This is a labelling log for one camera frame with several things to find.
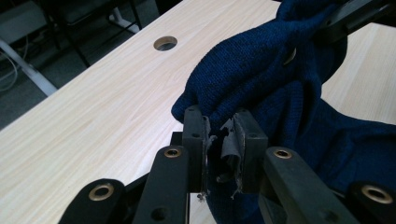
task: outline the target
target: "gray floor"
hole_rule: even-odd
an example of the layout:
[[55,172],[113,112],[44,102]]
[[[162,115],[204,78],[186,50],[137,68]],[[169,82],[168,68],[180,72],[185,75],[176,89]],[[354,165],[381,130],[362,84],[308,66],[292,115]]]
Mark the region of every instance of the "gray floor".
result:
[[[129,5],[120,7],[120,11],[124,19],[134,21]],[[137,11],[143,27],[159,17],[154,0],[142,0],[137,5]],[[133,35],[123,32],[107,41],[119,30],[119,27],[109,24],[105,18],[102,18],[89,23],[88,28],[85,26],[78,30],[73,37],[78,40],[78,45],[90,64],[93,64]],[[55,48],[48,32],[43,30],[41,34],[29,41],[25,60],[59,89],[83,72],[86,67],[62,33],[57,33],[61,50]],[[11,69],[12,65],[8,60],[1,60],[0,78]],[[11,78],[8,78],[0,82],[0,89],[10,81]],[[18,80],[13,87],[8,91],[0,91],[0,130],[45,98],[46,95],[20,69]]]

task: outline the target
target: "table surface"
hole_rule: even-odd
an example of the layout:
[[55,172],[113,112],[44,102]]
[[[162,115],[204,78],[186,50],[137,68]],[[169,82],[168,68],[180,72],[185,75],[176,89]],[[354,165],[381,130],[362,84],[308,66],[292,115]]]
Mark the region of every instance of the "table surface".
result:
[[[57,223],[88,183],[128,184],[181,131],[170,109],[200,59],[221,40],[271,20],[278,3],[185,0],[0,132],[0,222]],[[153,43],[174,36],[177,45]],[[356,118],[396,124],[396,29],[349,38],[322,97]],[[192,195],[191,223],[214,223]]]

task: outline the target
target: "blue knit fabric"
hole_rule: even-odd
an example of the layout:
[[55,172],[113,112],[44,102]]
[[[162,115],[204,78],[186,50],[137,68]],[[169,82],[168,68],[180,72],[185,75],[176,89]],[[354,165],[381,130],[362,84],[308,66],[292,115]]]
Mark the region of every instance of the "blue knit fabric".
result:
[[[358,180],[396,189],[396,126],[346,117],[320,99],[321,85],[343,62],[347,40],[316,45],[311,37],[338,5],[331,0],[285,0],[276,18],[216,45],[193,70],[172,108],[199,105],[217,133],[238,107],[250,110],[272,146],[297,151],[330,187]],[[284,62],[296,49],[291,63]],[[209,161],[207,201],[218,223],[261,223],[257,195],[216,183],[219,150]]]

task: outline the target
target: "wooden table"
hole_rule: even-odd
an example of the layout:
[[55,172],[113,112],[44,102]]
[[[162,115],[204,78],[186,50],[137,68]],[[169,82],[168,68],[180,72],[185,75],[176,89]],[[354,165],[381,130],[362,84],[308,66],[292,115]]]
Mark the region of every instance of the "wooden table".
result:
[[[128,184],[182,125],[170,114],[200,59],[222,39],[271,20],[278,3],[185,0],[0,132],[0,223],[56,223],[88,183]],[[175,48],[153,43],[170,35]],[[396,29],[350,37],[323,97],[360,119],[396,124]],[[191,223],[213,223],[192,195]]]

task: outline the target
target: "dark blue cloth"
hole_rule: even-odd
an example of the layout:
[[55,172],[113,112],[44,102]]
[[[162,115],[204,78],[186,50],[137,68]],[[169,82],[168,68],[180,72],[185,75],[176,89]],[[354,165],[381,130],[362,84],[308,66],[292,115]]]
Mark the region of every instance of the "dark blue cloth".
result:
[[[297,151],[332,188],[358,180],[396,189],[396,127],[348,118],[320,99],[321,85],[343,62],[347,40],[318,46],[311,37],[339,5],[331,0],[285,0],[276,18],[216,45],[193,70],[172,108],[199,105],[213,133],[238,107],[250,110],[272,146]],[[284,64],[296,49],[295,58]],[[209,207],[218,223],[260,223],[256,195],[219,184],[219,150],[209,161]]]

